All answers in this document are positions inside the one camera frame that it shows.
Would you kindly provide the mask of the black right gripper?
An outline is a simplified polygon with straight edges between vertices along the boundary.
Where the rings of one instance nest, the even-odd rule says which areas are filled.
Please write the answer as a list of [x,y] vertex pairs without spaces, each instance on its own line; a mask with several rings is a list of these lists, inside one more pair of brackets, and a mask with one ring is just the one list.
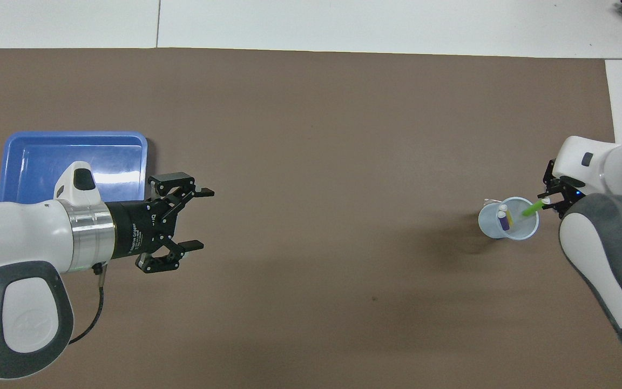
[[[566,184],[562,180],[555,177],[555,175],[553,175],[554,167],[555,160],[549,160],[542,179],[544,191],[539,194],[539,197],[543,198],[543,210],[553,210],[560,218],[563,218],[570,207],[584,198],[586,194],[581,192],[578,188],[575,188],[570,184]],[[560,201],[553,201],[550,197],[557,193],[560,193],[563,199]]]

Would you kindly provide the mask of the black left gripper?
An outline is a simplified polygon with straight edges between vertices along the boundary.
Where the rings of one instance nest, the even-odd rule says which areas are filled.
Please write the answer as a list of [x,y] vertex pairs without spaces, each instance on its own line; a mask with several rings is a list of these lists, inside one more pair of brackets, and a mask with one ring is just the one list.
[[167,245],[164,256],[152,254],[165,246],[174,236],[176,219],[188,202],[195,198],[213,197],[215,192],[200,187],[195,179],[184,173],[154,175],[148,178],[149,200],[108,202],[107,207],[114,223],[113,259],[140,254],[136,267],[143,273],[158,273],[179,269],[180,261],[188,253],[204,249],[199,240]]

